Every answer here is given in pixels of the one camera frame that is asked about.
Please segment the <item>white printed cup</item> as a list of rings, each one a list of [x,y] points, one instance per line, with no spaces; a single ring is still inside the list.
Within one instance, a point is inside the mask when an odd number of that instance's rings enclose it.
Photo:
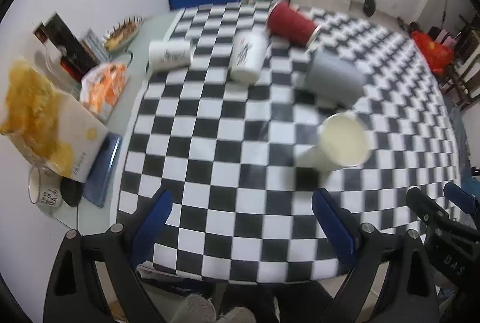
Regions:
[[[153,72],[171,71],[191,65],[191,43],[188,40],[152,40],[148,58]]]
[[[352,113],[333,114],[316,131],[315,144],[295,156],[296,166],[330,173],[362,166],[371,156],[367,127]]]
[[[268,42],[269,36],[264,30],[244,30],[234,36],[229,60],[232,80],[245,85],[258,82],[269,46]]]

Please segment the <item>grey ribbed cup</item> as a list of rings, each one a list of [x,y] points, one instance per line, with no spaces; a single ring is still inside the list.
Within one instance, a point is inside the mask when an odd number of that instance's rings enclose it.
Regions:
[[[350,108],[364,96],[365,75],[336,55],[316,50],[307,66],[304,88],[320,99]]]

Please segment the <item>red paper cup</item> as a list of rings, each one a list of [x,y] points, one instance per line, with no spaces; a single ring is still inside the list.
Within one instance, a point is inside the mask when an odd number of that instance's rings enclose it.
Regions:
[[[300,47],[309,47],[320,34],[320,25],[294,10],[286,0],[273,5],[268,13],[267,28],[272,35]]]

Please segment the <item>blue grey cloth pile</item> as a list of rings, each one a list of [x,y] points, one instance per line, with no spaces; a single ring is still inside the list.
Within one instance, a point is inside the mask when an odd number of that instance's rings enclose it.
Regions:
[[[460,109],[456,106],[448,106],[448,116],[455,133],[458,148],[461,188],[479,199],[479,180],[472,172],[470,149]]]

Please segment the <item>dark wooden chair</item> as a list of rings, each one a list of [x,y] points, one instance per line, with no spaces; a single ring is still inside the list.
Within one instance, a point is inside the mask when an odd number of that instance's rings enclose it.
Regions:
[[[447,69],[445,94],[456,91],[456,105],[461,110],[479,102],[479,14],[468,22],[460,19],[465,26],[456,37],[455,59]]]

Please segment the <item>blue notebook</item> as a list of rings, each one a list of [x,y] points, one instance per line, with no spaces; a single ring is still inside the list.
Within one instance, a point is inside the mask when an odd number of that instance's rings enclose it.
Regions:
[[[92,165],[84,187],[82,196],[90,203],[102,208],[107,197],[107,188],[116,163],[122,136],[109,132],[100,147]]]

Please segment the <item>white mug with print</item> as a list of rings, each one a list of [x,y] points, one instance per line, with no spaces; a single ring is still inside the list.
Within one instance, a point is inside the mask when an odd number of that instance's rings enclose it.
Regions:
[[[58,174],[33,167],[28,179],[28,196],[34,205],[56,209],[62,204]]]

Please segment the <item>orange red plastic bag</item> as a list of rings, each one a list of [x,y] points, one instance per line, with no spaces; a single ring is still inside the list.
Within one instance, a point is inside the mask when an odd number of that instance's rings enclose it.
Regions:
[[[432,73],[435,76],[443,76],[446,67],[454,59],[454,51],[448,46],[435,42],[428,34],[418,30],[410,32],[410,37],[424,56]]]

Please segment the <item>yellow snack bag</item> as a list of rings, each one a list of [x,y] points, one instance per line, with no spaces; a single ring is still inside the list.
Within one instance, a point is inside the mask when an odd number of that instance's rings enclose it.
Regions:
[[[108,129],[26,59],[13,61],[1,134],[32,166],[85,182]]]

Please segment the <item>orange snack packet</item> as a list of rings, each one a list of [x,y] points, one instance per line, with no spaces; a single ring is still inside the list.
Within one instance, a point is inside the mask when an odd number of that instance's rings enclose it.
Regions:
[[[81,80],[80,103],[102,122],[106,122],[128,81],[125,63],[101,63]]]

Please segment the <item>black white checkered tablecloth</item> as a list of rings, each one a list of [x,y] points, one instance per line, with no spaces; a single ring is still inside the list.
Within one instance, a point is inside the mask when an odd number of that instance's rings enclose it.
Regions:
[[[424,229],[405,203],[412,186],[456,211],[443,195],[459,179],[455,135],[415,44],[365,19],[307,11],[320,24],[320,47],[366,77],[351,112],[367,128],[371,156],[322,177],[305,156],[327,114],[295,83],[310,53],[272,38],[256,85],[230,79],[233,35],[262,28],[268,11],[257,3],[178,12],[167,39],[191,42],[192,63],[153,75],[138,95],[113,217],[130,221],[157,190],[171,191],[172,212],[146,258],[156,269],[240,283],[340,274],[312,213],[320,186],[356,219],[391,234]]]

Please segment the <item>black cylindrical bottle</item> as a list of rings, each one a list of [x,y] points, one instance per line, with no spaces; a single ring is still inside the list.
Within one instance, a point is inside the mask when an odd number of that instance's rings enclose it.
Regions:
[[[33,34],[41,43],[49,41],[55,46],[60,52],[61,67],[78,84],[98,65],[98,61],[87,52],[58,13],[54,13],[45,24],[38,24]]]

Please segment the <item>glass bowl with snacks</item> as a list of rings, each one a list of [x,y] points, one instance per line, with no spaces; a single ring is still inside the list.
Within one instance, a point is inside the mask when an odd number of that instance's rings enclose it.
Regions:
[[[121,20],[112,30],[103,37],[103,46],[110,54],[114,54],[124,48],[137,36],[144,19],[141,16],[129,16]]]

